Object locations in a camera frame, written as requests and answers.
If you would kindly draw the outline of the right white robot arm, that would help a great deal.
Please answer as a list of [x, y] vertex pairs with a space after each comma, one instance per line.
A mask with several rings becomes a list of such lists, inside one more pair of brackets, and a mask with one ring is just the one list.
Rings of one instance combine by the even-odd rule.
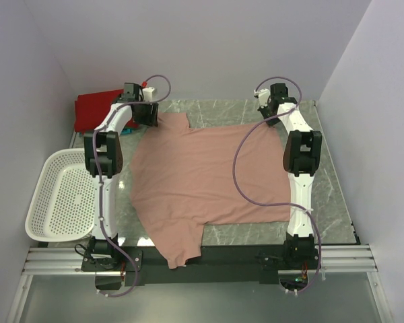
[[321, 160], [323, 136], [304, 119], [295, 98], [289, 96], [285, 83], [274, 83], [269, 89], [255, 90], [258, 111], [267, 124], [281, 123], [288, 137], [283, 154], [283, 168], [290, 181], [290, 221], [286, 239], [308, 242], [315, 238], [311, 218], [312, 186]]

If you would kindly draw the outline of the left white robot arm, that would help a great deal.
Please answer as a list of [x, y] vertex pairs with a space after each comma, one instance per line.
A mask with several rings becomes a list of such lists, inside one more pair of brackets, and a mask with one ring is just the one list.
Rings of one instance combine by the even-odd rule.
[[154, 100], [156, 89], [144, 81], [126, 83], [110, 105], [104, 120], [83, 135], [86, 170], [94, 183], [95, 215], [92, 237], [116, 241], [115, 190], [123, 170], [120, 134], [129, 121], [148, 127], [158, 126], [159, 104]]

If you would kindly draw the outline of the pink t-shirt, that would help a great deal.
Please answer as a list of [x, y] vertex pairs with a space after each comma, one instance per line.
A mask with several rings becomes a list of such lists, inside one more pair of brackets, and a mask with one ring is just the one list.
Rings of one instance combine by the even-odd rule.
[[206, 224], [286, 222], [290, 184], [276, 129], [263, 124], [192, 129], [159, 115], [130, 163], [130, 200], [169, 268], [200, 256]]

